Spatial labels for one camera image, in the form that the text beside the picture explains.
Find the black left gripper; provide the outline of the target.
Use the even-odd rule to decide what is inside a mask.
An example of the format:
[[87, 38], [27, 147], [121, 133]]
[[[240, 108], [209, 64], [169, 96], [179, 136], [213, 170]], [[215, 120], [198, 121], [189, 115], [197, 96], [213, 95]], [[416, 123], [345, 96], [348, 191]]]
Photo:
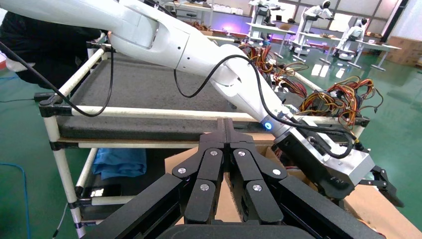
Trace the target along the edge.
[[[293, 136], [277, 142], [281, 151], [297, 166], [326, 197], [342, 200], [354, 190], [354, 186], [331, 175], [328, 170]], [[372, 180], [362, 179], [361, 185], [375, 186], [395, 207], [403, 208], [404, 203], [397, 197], [396, 187], [390, 183], [385, 169], [374, 166], [370, 171]]]

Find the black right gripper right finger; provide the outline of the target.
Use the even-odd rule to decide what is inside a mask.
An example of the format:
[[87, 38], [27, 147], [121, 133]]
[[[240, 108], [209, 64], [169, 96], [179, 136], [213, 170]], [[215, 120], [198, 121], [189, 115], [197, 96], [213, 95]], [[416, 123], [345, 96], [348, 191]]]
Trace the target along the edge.
[[244, 221], [257, 221], [263, 239], [379, 239], [357, 220], [279, 163], [262, 156], [251, 136], [226, 122], [230, 182]]

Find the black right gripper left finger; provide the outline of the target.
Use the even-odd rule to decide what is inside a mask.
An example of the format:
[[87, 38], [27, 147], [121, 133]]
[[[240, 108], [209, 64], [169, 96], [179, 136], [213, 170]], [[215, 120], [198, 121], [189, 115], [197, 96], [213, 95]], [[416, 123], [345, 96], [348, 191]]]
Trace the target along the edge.
[[213, 220], [223, 176], [225, 120], [204, 134], [190, 156], [84, 235], [86, 239], [156, 239], [187, 215], [185, 222]]

